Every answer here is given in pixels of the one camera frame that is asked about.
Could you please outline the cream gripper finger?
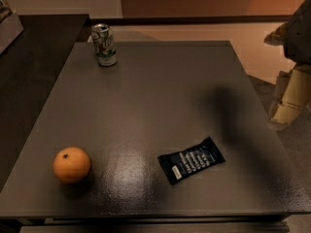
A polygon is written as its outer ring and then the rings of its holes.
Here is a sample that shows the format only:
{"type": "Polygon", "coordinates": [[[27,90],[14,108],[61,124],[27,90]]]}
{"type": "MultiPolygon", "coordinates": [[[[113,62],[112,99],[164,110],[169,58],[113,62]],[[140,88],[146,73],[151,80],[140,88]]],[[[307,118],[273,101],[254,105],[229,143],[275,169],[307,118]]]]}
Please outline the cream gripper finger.
{"type": "Polygon", "coordinates": [[[310,106],[311,66],[296,64],[290,72],[281,71],[273,95],[268,110],[268,126],[272,130],[284,130],[310,106]]]}
{"type": "Polygon", "coordinates": [[[283,46],[285,43],[287,27],[288,24],[286,22],[281,24],[274,31],[269,33],[263,41],[270,46],[283,46]]]}

